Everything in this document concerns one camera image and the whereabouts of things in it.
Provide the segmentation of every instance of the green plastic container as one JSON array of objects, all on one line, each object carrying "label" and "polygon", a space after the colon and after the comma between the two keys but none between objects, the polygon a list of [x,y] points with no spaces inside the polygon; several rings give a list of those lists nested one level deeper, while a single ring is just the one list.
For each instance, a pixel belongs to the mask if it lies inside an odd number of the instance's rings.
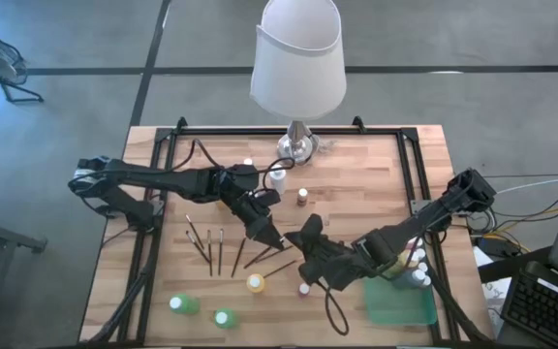
[{"label": "green plastic container", "polygon": [[214,312],[214,324],[221,329],[231,329],[238,326],[238,320],[233,310],[222,308]]},{"label": "green plastic container", "polygon": [[438,318],[431,287],[399,289],[382,277],[365,279],[365,308],[376,325],[431,325]]},{"label": "green plastic container", "polygon": [[200,311],[200,300],[180,294],[170,300],[170,308],[176,314],[197,314]]}]

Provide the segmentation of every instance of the lamp base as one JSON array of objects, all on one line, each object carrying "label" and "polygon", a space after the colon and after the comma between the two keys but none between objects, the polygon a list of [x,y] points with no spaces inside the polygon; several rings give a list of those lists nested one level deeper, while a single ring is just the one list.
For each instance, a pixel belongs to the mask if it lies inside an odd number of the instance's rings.
[{"label": "lamp base", "polygon": [[309,137],[303,137],[298,142],[293,142],[289,135],[284,135],[277,144],[277,153],[280,158],[291,157],[297,165],[304,165],[314,153],[314,145]]}]

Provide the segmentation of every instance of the keyboard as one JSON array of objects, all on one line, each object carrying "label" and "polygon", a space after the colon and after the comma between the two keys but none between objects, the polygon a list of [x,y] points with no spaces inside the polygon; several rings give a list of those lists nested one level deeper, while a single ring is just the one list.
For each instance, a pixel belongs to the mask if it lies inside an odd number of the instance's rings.
[{"label": "keyboard", "polygon": [[558,347],[558,274],[529,262],[512,279],[501,316],[506,323]]}]

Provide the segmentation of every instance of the lamp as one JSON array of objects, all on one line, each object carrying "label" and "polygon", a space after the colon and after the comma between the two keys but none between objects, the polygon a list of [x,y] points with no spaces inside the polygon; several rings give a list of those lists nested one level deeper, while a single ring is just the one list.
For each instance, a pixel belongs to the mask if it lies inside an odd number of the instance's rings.
[{"label": "lamp", "polygon": [[307,162],[318,146],[303,121],[334,111],[346,94],[341,18],[330,0],[270,0],[257,26],[251,98],[292,120],[280,157]]}]

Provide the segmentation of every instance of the white lampshade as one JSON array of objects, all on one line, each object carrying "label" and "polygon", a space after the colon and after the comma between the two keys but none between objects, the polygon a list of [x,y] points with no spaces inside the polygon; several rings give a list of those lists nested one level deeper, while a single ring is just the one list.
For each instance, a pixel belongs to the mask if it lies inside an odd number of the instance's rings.
[{"label": "white lampshade", "polygon": [[257,27],[251,98],[275,115],[310,120],[346,94],[341,18],[330,0],[270,0]]}]

